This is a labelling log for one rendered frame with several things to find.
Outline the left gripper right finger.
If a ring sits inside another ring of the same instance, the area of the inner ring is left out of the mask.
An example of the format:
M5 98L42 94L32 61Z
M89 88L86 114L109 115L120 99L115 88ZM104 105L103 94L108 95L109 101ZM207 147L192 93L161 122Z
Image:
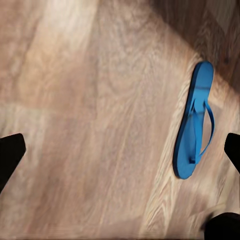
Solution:
M227 135L224 151L240 173L240 135L229 133Z

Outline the sandal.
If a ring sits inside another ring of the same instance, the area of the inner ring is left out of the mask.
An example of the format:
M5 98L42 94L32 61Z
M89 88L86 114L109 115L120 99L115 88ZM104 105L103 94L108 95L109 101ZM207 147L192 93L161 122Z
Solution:
M200 151L206 109L212 122L209 143L214 132L214 116L207 102L213 82L214 68L210 62L199 61L197 63L173 161L176 175L181 179L190 178L202 158Z

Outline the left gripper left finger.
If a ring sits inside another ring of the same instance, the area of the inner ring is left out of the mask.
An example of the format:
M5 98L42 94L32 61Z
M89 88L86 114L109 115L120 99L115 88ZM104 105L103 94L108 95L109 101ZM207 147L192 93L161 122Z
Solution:
M0 193L26 153L22 133L0 138Z

